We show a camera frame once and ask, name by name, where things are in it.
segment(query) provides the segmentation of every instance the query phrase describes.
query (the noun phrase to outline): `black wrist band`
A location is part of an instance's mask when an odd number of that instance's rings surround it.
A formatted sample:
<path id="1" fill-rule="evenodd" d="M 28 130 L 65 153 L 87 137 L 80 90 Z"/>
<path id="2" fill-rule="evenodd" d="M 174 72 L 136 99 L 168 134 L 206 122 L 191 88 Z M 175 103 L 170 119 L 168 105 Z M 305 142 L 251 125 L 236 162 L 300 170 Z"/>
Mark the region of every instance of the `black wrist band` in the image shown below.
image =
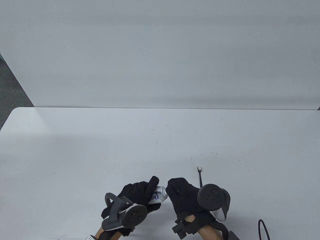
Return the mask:
<path id="1" fill-rule="evenodd" d="M 199 229 L 206 225 L 210 225 L 212 228 L 217 229 L 222 232 L 222 237 L 224 240 L 228 240 L 229 231 L 222 223 L 216 221 L 216 218 L 212 216 L 211 213 L 207 211 L 195 213 L 196 217 L 193 222 L 186 222 L 185 220 L 176 220 L 177 225 L 172 228 L 174 233 L 177 233 L 180 239 L 183 239 L 187 233 L 196 234 Z"/>
<path id="2" fill-rule="evenodd" d="M 109 240 L 114 234 L 117 232 L 121 233 L 122 236 L 127 237 L 131 232 L 133 232 L 134 228 L 119 228 L 111 231 L 103 231 L 97 240 Z"/>

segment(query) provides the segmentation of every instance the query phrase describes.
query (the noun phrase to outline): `glove finger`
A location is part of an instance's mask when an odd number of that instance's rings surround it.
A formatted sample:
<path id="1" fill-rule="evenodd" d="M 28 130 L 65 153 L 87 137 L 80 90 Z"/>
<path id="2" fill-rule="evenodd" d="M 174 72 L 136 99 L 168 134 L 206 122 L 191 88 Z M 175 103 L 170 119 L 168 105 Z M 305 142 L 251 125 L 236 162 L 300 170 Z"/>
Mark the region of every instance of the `glove finger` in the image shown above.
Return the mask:
<path id="1" fill-rule="evenodd" d="M 188 181 L 185 178 L 171 178 L 168 181 L 168 185 L 170 185 L 171 183 L 173 183 L 175 181 L 179 181 L 179 182 L 184 183 L 184 184 L 189 184 Z"/>
<path id="2" fill-rule="evenodd" d="M 145 194 L 151 198 L 158 184 L 159 184 L 159 179 L 156 176 L 152 176 L 146 188 Z"/>
<path id="3" fill-rule="evenodd" d="M 150 204 L 147 206 L 148 213 L 158 210 L 161 207 L 161 203 Z"/>
<path id="4" fill-rule="evenodd" d="M 176 178 L 168 184 L 168 187 L 172 187 L 176 192 L 180 192 L 182 189 L 189 188 L 189 183 L 184 178 Z"/>
<path id="5" fill-rule="evenodd" d="M 180 192 L 178 192 L 172 186 L 167 186 L 165 188 L 165 192 L 168 194 L 168 197 L 170 198 L 171 202 L 174 202 L 179 197 L 179 194 L 180 194 Z"/>
<path id="6" fill-rule="evenodd" d="M 118 197 L 122 197 L 122 196 L 125 196 L 126 194 L 128 194 L 128 192 L 130 192 L 131 188 L 132 188 L 132 184 L 131 183 L 125 185 L 123 187 L 122 191 L 119 193 Z"/>
<path id="7" fill-rule="evenodd" d="M 137 188 L 142 191 L 142 192 L 145 192 L 147 190 L 147 187 L 148 187 L 148 182 L 146 181 L 142 181 L 142 182 L 139 182 Z"/>

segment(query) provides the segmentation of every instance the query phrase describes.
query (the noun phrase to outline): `velcro strap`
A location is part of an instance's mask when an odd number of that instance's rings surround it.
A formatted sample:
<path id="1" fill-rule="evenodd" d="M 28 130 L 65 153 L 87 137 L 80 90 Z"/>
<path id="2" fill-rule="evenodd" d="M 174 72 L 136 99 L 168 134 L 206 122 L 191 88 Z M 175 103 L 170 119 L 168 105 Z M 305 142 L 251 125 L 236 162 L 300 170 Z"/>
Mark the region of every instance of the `velcro strap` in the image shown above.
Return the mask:
<path id="1" fill-rule="evenodd" d="M 223 240 L 229 239 L 229 231 L 224 224 L 218 221 L 213 221 L 210 223 L 210 226 L 222 232 Z"/>
<path id="2" fill-rule="evenodd" d="M 177 233 L 180 239 L 183 239 L 188 234 L 196 234 L 199 229 L 206 225 L 210 225 L 212 228 L 222 232 L 223 240 L 228 240 L 229 231 L 226 226 L 220 222 L 217 222 L 215 217 L 209 212 L 196 213 L 195 220 L 193 222 L 186 222 L 185 220 L 176 220 L 177 225 L 172 228 L 174 233 Z"/>
<path id="3" fill-rule="evenodd" d="M 215 221 L 215 217 L 212 216 L 209 212 L 199 212 L 195 213 L 194 216 L 196 217 L 193 222 L 186 222 L 183 221 L 185 224 L 185 230 L 188 234 L 196 234 L 197 231 L 206 226 L 209 225 L 211 222 Z"/>
<path id="4" fill-rule="evenodd" d="M 117 232 L 116 230 L 103 231 L 103 232 L 100 234 L 98 240 L 110 240 L 116 232 Z"/>
<path id="5" fill-rule="evenodd" d="M 240 239 L 233 233 L 233 231 L 230 231 L 228 240 L 240 240 Z"/>

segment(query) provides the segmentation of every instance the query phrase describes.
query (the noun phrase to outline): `black cable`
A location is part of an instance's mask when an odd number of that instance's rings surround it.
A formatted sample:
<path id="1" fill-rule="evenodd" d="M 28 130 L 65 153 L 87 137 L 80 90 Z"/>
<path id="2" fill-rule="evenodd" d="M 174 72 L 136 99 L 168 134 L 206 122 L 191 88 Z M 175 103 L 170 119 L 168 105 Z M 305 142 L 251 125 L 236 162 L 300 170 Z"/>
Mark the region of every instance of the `black cable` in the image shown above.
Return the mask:
<path id="1" fill-rule="evenodd" d="M 259 219 L 259 221 L 258 221 L 259 239 L 262 240 L 262 238 L 261 238 L 260 223 L 262 223 L 262 225 L 263 225 L 263 227 L 264 227 L 264 230 L 266 231 L 267 238 L 268 238 L 268 240 L 270 240 L 270 236 L 269 236 L 267 227 L 266 227 L 266 225 L 264 224 L 264 221 L 263 221 L 262 219 Z"/>
<path id="2" fill-rule="evenodd" d="M 199 180 L 200 180 L 200 188 L 202 188 L 202 180 L 201 180 L 201 167 L 198 167 Z"/>

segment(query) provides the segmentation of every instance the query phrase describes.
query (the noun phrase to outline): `forearm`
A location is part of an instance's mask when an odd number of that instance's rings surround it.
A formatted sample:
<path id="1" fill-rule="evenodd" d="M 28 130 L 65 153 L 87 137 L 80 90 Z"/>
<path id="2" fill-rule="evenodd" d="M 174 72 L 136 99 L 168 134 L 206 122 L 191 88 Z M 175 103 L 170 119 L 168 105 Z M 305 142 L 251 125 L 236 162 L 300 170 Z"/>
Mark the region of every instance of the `forearm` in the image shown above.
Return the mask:
<path id="1" fill-rule="evenodd" d="M 99 229 L 99 231 L 96 233 L 96 235 L 94 236 L 95 239 L 99 239 L 101 233 L 103 233 L 104 230 L 102 228 Z M 121 233 L 116 232 L 111 238 L 110 240 L 118 240 L 121 237 Z"/>
<path id="2" fill-rule="evenodd" d="M 185 221 L 193 222 L 196 219 L 194 215 L 187 216 Z M 203 240 L 223 240 L 221 232 L 214 229 L 210 225 L 206 225 L 198 230 Z"/>

